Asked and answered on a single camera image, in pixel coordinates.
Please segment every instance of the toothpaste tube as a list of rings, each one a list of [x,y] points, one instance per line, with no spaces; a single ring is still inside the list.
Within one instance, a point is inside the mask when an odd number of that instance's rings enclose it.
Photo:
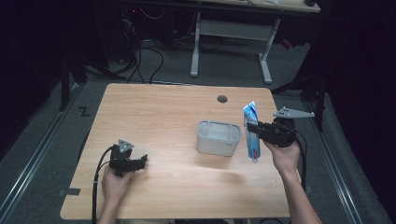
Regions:
[[[256,105],[254,101],[244,107],[244,126],[247,136],[247,153],[251,160],[256,163],[260,157],[260,138],[256,133],[248,131],[248,122],[258,125]]]

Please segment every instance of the cable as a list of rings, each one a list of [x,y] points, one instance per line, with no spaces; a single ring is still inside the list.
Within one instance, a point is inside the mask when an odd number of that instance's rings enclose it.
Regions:
[[[151,74],[151,76],[150,76],[150,78],[149,78],[149,83],[148,83],[148,84],[151,84],[151,83],[152,83],[152,79],[154,78],[154,75],[155,75],[155,74],[158,72],[158,70],[160,70],[160,68],[163,66],[163,55],[162,55],[159,51],[157,51],[157,50],[155,50],[155,49],[148,49],[148,50],[154,51],[154,52],[158,53],[158,54],[161,56],[161,64],[160,64],[160,66],[158,66],[158,68]]]
[[[123,68],[116,70],[116,71],[111,71],[109,68],[100,68],[100,70],[97,70],[98,66],[95,66],[95,70],[97,71],[92,71],[91,69],[89,69],[88,67],[85,66],[85,71],[87,73],[96,75],[96,76],[102,76],[102,75],[107,75],[109,77],[115,77],[116,75],[119,75],[121,73],[127,72],[128,70],[132,69],[135,66],[136,63],[136,59],[134,56],[134,51],[136,49],[136,46],[133,44],[134,43],[134,35],[135,35],[135,31],[134,31],[134,24],[131,23],[129,21],[128,18],[126,17],[121,17],[121,22],[124,25],[123,28],[123,34],[125,36],[125,41],[126,41],[126,50],[127,50],[127,57],[130,58],[128,64],[126,66],[124,66]]]
[[[259,42],[259,40],[254,40],[254,39],[249,39],[249,40],[245,40],[245,42],[244,43],[238,43],[238,42],[236,42],[236,41],[231,41],[231,40],[233,40],[234,38],[224,38],[224,43],[226,43],[226,44],[230,44],[230,45],[238,45],[238,46],[245,46],[245,45],[247,45],[247,44],[249,44],[249,43],[251,43],[251,44],[254,44],[254,43],[256,43],[256,42]]]
[[[199,47],[200,47],[201,49],[218,49],[218,48],[221,47],[222,44],[223,44],[223,38],[222,38],[220,41],[212,41],[212,42],[218,42],[219,44],[218,44],[216,47],[214,47],[214,48],[205,48],[205,47],[202,46],[201,44],[199,45]]]
[[[100,166],[100,168],[102,169],[102,167],[103,167],[104,165],[108,164],[109,162],[110,162],[110,161],[104,162],[104,163]]]
[[[306,191],[306,153],[308,151],[308,144],[306,143],[305,137],[300,132],[297,131],[297,133],[303,138],[305,144],[305,150],[304,150],[300,139],[296,138],[297,144],[300,147],[300,155],[303,166],[301,171],[301,186],[303,187],[304,191]]]
[[[149,17],[149,18],[152,19],[152,20],[158,20],[160,17],[163,16],[163,13],[165,12],[165,9],[163,9],[163,12],[161,13],[160,16],[158,16],[158,17],[151,17],[151,16],[149,16],[141,7],[140,7],[139,9],[140,9],[140,11],[143,12],[143,14],[145,14],[147,17]]]
[[[141,82],[141,80],[137,80],[137,79],[131,79],[132,82]],[[181,85],[181,86],[196,86],[196,84],[191,84],[191,83],[182,83],[182,82],[171,82],[171,81],[152,81],[152,83],[156,83],[156,84],[165,84],[165,85]]]
[[[96,197],[98,191],[98,179],[99,179],[99,171],[102,168],[102,161],[108,151],[113,149],[114,146],[109,147],[105,153],[103,153],[101,159],[99,160],[98,166],[96,168],[95,177],[93,178],[93,190],[92,190],[92,224],[96,224]]]
[[[143,42],[154,42],[154,44],[152,45],[152,46],[150,46],[150,47],[144,47],[144,49],[152,49],[152,48],[154,48],[155,46],[157,46],[157,40],[156,39],[145,39],[145,40],[143,40],[142,41],[142,44],[143,44]]]
[[[176,45],[178,45],[178,46],[181,46],[181,47],[192,46],[192,45],[195,44],[194,39],[191,39],[192,37],[195,37],[195,35],[190,35],[190,36],[186,36],[186,37],[184,37],[184,38],[177,39],[177,40],[175,40],[173,43],[176,44]]]
[[[174,41],[182,40],[182,39],[185,39],[185,38],[190,38],[191,36],[193,36],[193,35],[189,35],[189,34],[191,32],[192,26],[194,25],[195,17],[196,17],[196,12],[194,12],[194,15],[192,16],[192,21],[191,21],[191,25],[190,25],[189,31],[185,35],[183,35],[181,38],[175,39]]]
[[[263,222],[265,222],[265,221],[275,221],[277,223],[283,224],[283,222],[281,222],[279,219],[274,218],[274,217],[264,218],[264,219],[260,220],[260,224],[263,224]]]
[[[139,74],[140,79],[141,79],[141,81],[142,81],[142,84],[145,84],[145,79],[143,79],[142,75],[140,74],[140,70],[139,70],[140,62],[142,61],[142,52],[141,52],[140,46],[141,46],[141,42],[140,42],[139,47],[138,47],[138,51],[139,51],[139,62],[138,62],[138,64],[136,65],[136,69],[135,69],[135,70],[132,72],[132,74],[129,76],[129,78],[128,78],[128,80],[126,81],[126,83],[129,83],[129,82],[131,81],[132,77],[134,76],[134,73],[137,71],[137,73]]]

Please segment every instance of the human hand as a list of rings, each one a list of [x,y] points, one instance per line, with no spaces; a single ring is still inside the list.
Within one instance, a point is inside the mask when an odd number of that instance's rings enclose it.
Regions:
[[[289,147],[277,147],[273,144],[263,141],[273,154],[273,162],[279,174],[296,175],[298,160],[300,158],[300,147],[293,142]]]
[[[123,177],[116,176],[114,170],[106,166],[102,179],[102,189],[107,203],[119,204],[125,195],[133,172],[127,172]]]

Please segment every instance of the table top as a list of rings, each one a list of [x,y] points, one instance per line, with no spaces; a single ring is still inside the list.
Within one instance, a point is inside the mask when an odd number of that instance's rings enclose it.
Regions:
[[[276,0],[200,0],[202,2],[249,6],[249,7],[267,7],[273,9],[299,11],[299,12],[320,12],[318,4],[314,4],[312,7],[307,6],[304,0],[277,0],[278,4],[273,1]]]
[[[219,95],[228,101],[220,103]],[[248,157],[243,107],[251,101],[260,121],[274,119],[274,99],[265,88],[108,85],[70,184],[80,193],[66,196],[61,217],[91,219],[97,163],[119,138],[134,144],[131,159],[148,154],[148,162],[134,174],[118,218],[289,217],[271,152],[261,142],[259,161]],[[204,119],[241,128],[231,157],[196,150],[197,127]],[[103,203],[99,184],[98,216]]]

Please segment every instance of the metal bracket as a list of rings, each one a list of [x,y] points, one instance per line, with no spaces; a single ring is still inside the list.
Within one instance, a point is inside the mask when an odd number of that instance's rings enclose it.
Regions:
[[[304,118],[313,118],[314,116],[315,116],[314,112],[307,113],[295,109],[288,109],[285,106],[283,106],[282,109],[274,113],[274,117],[282,118],[282,119],[304,119]]]
[[[134,144],[126,142],[122,139],[119,139],[119,148],[120,148],[120,153],[123,153],[129,149],[132,149],[134,147]]]

